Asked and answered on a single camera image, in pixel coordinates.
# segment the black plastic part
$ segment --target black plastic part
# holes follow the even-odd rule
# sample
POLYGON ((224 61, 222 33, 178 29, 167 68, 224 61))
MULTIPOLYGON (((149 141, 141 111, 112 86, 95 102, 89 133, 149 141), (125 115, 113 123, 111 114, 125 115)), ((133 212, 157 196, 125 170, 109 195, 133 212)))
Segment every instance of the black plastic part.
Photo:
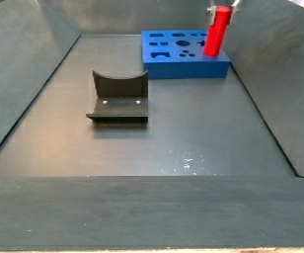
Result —
POLYGON ((111 78, 92 71, 96 102, 93 113, 85 117, 97 120, 148 119, 148 72, 129 78, 111 78))

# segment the gray floor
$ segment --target gray floor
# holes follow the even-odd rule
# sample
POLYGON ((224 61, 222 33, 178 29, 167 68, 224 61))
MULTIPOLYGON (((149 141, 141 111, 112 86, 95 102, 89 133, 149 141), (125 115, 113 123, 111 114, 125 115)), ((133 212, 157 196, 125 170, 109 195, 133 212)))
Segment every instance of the gray floor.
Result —
POLYGON ((83 36, 0 148, 0 176, 292 176, 242 83, 149 81, 149 121, 95 125, 91 70, 141 73, 139 36, 83 36))

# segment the metal panel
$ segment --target metal panel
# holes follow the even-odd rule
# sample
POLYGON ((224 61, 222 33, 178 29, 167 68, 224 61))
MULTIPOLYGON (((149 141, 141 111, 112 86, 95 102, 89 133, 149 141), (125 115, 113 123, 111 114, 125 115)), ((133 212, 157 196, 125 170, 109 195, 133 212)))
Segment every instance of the metal panel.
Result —
POLYGON ((304 247, 304 179, 0 179, 0 250, 165 247, 304 247))
POLYGON ((204 29, 207 0, 49 0, 84 34, 204 29))
POLYGON ((77 36, 47 1, 0 2, 0 141, 77 36))
POLYGON ((247 1, 226 51, 291 164, 304 176, 304 8, 247 1))
POLYGON ((0 176, 292 176, 231 70, 149 80, 148 125, 93 124, 92 70, 141 74, 139 36, 83 36, 0 149, 0 176))

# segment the cutout hole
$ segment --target cutout hole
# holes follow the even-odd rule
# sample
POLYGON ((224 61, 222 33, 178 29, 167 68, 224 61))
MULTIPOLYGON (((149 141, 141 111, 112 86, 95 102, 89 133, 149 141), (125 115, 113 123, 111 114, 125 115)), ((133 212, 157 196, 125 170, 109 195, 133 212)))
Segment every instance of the cutout hole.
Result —
POLYGON ((170 57, 168 52, 151 52, 151 58, 156 58, 156 57, 170 57))
POLYGON ((163 34, 149 34, 149 37, 163 37, 163 34))
POLYGON ((187 41, 176 41, 175 44, 179 45, 179 46, 188 46, 190 42, 187 42, 187 41))
POLYGON ((199 42, 199 44, 200 44, 200 46, 203 46, 204 45, 204 41, 199 42))
POLYGON ((172 34, 174 37, 184 37, 184 34, 172 34))

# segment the black u-shaped bracket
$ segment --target black u-shaped bracket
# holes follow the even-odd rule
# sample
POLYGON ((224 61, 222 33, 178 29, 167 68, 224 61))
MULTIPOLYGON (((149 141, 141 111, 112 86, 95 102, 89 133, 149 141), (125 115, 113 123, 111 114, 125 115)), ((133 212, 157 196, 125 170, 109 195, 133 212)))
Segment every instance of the black u-shaped bracket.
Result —
POLYGON ((129 78, 112 78, 92 71, 96 91, 92 121, 148 119, 148 72, 129 78))

